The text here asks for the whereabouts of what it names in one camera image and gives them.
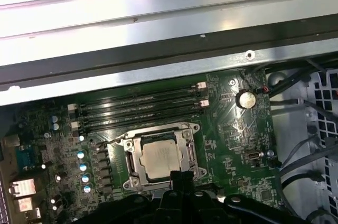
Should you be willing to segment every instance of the cable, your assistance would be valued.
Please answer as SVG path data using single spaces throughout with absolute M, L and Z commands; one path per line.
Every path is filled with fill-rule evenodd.
M 324 147 L 321 146 L 320 142 L 319 142 L 319 138 L 318 141 L 314 141 L 313 144 L 317 147 L 317 149 L 322 150 L 325 149 Z
M 296 174 L 296 175 L 291 176 L 290 178 L 285 180 L 281 184 L 281 186 L 282 186 L 283 189 L 285 189 L 285 187 L 287 187 L 291 183 L 293 183 L 293 182 L 295 182 L 299 179 L 304 179 L 304 178 L 309 178 L 309 179 L 311 179 L 312 181 L 315 181 L 315 182 L 324 182 L 325 181 L 325 179 L 322 177 L 322 174 L 320 172 L 309 170 L 306 173 L 301 173 L 301 174 Z
M 271 106 L 283 106 L 298 104 L 297 99 L 283 100 L 283 101 L 270 101 Z
M 331 146 L 331 147 L 327 147 L 327 148 L 324 148 L 322 150 L 319 150 L 318 152 L 315 152 L 315 153 L 312 153 L 308 156 L 305 156 L 303 158 L 300 158 L 299 160 L 297 161 L 294 161 L 293 163 L 287 165 L 285 168 L 283 168 L 281 171 L 280 171 L 280 176 L 283 176 L 299 167 L 302 167 L 308 163 L 311 163 L 311 162 L 314 162 L 314 161 L 317 161 L 318 159 L 321 159 L 327 155 L 330 155 L 330 154 L 335 154 L 338 152 L 338 145 L 334 145 L 334 146 Z
M 332 219 L 334 220 L 334 222 L 338 224 L 338 218 L 335 215 L 331 214 L 330 212 L 328 212 L 328 211 L 326 211 L 324 209 L 318 209 L 318 210 L 313 211 L 312 213 L 310 213 L 306 217 L 306 220 L 309 221 L 309 222 L 312 222 L 316 218 L 318 218 L 320 216 L 324 216 L 324 215 L 328 215 L 328 216 L 332 217 Z
M 287 210 L 289 210 L 289 212 L 294 215 L 299 217 L 299 215 L 296 213 L 296 211 L 293 209 L 293 207 L 291 206 L 290 202 L 287 200 L 284 191 L 283 191 L 283 187 L 281 185 L 281 175 L 279 174 L 279 172 L 276 170 L 276 174 L 275 174 L 275 186 L 276 186 L 276 191 L 277 194 L 280 196 L 282 202 L 284 203 L 285 207 L 287 208 Z
M 291 158 L 295 155 L 295 153 L 307 142 L 312 141 L 313 139 L 317 138 L 317 135 L 313 135 L 307 139 L 302 140 L 301 142 L 299 142 L 289 153 L 289 155 L 286 157 L 285 161 L 282 163 L 282 165 L 280 166 L 281 168 L 284 168 L 286 166 L 286 164 L 291 160 Z
M 326 55 L 321 55 L 320 57 L 314 57 L 311 58 L 315 63 L 317 64 L 323 64 L 324 63 L 334 63 L 337 61 L 337 53 L 330 53 Z M 279 63 L 272 63 L 270 65 L 266 65 L 265 72 L 266 74 L 283 71 L 283 70 L 289 70 L 289 69 L 299 69 L 299 68 L 306 68 L 308 67 L 307 63 L 304 63 L 304 60 L 293 60 L 293 61 L 287 61 L 287 62 L 279 62 Z
M 105 144 L 107 144 L 107 145 L 108 144 L 112 144 L 112 143 L 120 141 L 121 139 L 124 139 L 124 137 L 121 136 L 121 137 L 115 138 L 115 139 L 113 139 L 111 141 L 102 141 L 102 142 L 100 142 L 100 143 L 97 144 L 97 147 L 102 147 Z
M 307 100 L 304 100 L 304 104 L 306 106 L 309 106 L 313 109 L 315 109 L 319 114 L 321 114 L 322 116 L 326 117 L 328 120 L 338 123 L 338 117 L 336 117 L 335 115 L 333 115 L 332 113 L 326 111 L 325 109 L 313 104 L 312 102 L 309 102 Z
M 338 66 L 338 60 L 327 60 L 324 63 L 318 63 L 319 66 L 321 66 L 324 69 L 328 68 L 335 68 Z M 309 76 L 310 74 L 317 72 L 318 68 L 315 67 L 305 67 L 304 69 L 301 69 L 297 72 L 295 72 L 293 75 L 288 77 L 285 80 L 282 80 L 278 84 L 276 84 L 271 93 L 269 94 L 270 98 L 284 92 L 286 89 L 292 87 L 294 84 L 302 80 L 304 77 Z
M 303 100 L 303 102 L 304 102 L 304 105 L 315 109 L 323 117 L 326 117 L 328 120 L 330 120 L 332 122 L 338 123 L 338 117 L 333 115 L 331 112 L 323 109 L 322 107 L 319 107 L 319 106 L 313 104 L 310 101 Z M 272 105 L 272 106 L 283 106 L 283 105 L 294 105 L 294 104 L 298 104 L 297 99 L 290 99 L 290 100 L 283 100 L 283 101 L 270 101 L 270 105 Z

